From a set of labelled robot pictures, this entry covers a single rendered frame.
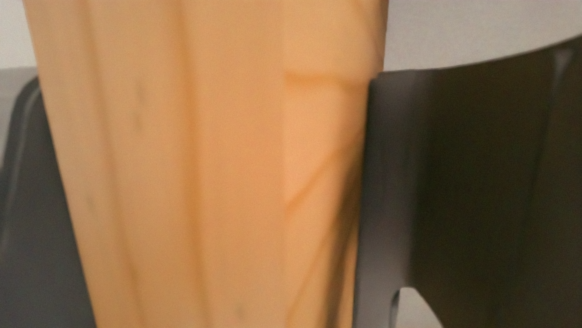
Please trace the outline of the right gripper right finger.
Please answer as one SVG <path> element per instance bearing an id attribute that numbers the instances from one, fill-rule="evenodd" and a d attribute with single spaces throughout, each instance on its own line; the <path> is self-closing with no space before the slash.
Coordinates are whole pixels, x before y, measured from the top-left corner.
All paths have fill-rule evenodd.
<path id="1" fill-rule="evenodd" d="M 351 328 L 582 328 L 582 32 L 370 79 Z"/>

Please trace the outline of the beige wall rack case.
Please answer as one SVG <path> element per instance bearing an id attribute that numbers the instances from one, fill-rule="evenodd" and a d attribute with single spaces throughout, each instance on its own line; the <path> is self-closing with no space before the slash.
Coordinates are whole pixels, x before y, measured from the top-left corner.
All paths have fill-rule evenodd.
<path id="1" fill-rule="evenodd" d="M 37 66 L 22 0 L 0 0 L 0 69 Z"/>

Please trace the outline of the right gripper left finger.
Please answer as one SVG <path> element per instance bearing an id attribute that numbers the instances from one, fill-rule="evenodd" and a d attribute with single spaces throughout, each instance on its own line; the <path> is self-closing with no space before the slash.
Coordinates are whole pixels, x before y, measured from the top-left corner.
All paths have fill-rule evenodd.
<path id="1" fill-rule="evenodd" d="M 37 66 L 0 69 L 0 328 L 97 328 Z"/>

